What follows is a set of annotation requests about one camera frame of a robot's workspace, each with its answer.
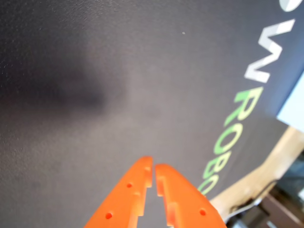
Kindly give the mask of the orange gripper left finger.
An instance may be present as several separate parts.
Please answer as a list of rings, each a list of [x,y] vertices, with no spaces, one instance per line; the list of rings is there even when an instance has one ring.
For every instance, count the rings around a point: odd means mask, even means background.
[[[119,180],[89,219],[86,228],[135,228],[144,215],[147,189],[152,186],[152,157],[140,158]]]

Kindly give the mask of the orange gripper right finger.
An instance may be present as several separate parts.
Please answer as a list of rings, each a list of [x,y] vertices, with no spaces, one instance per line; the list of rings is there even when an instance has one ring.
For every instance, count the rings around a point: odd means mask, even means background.
[[[224,228],[225,222],[208,199],[167,164],[155,166],[157,195],[163,198],[167,226]]]

